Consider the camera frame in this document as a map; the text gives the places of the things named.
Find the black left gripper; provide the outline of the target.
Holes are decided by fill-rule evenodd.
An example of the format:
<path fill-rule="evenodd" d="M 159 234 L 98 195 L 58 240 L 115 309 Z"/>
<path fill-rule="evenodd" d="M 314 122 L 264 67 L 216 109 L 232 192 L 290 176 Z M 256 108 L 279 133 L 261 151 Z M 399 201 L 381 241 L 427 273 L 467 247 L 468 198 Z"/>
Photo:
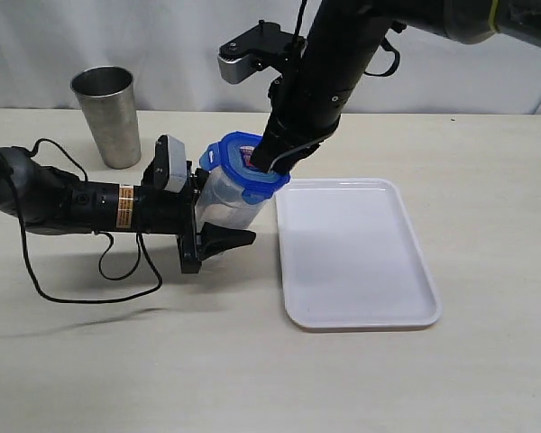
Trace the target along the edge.
<path fill-rule="evenodd" d="M 135 233 L 175 235 L 179 265 L 183 274 L 196 274 L 202 262 L 226 251 L 254 243 L 256 234 L 250 230 L 232 229 L 204 223 L 199 233 L 195 205 L 207 180 L 201 168 L 192 171 L 187 161 L 188 178 L 179 193 L 156 189 L 154 178 L 158 165 L 152 161 L 142 175 L 141 185 L 135 189 L 133 230 Z"/>

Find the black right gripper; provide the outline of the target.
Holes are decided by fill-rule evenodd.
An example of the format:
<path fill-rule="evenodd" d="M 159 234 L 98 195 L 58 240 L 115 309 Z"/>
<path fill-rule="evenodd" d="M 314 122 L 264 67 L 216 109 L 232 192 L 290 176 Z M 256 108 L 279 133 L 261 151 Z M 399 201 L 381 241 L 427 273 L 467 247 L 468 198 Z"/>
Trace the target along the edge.
<path fill-rule="evenodd" d="M 271 114 L 251 163 L 289 174 L 334 134 L 356 87 L 351 67 L 292 67 L 270 86 Z"/>

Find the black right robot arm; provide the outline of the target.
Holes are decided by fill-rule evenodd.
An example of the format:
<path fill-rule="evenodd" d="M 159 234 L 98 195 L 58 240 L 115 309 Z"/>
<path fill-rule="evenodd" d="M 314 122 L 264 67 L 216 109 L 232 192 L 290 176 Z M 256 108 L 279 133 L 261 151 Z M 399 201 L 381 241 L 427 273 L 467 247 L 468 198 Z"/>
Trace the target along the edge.
<path fill-rule="evenodd" d="M 324 1 L 289 60 L 252 164 L 289 172 L 337 129 L 389 31 L 411 27 L 473 45 L 501 34 L 541 49 L 541 1 Z"/>

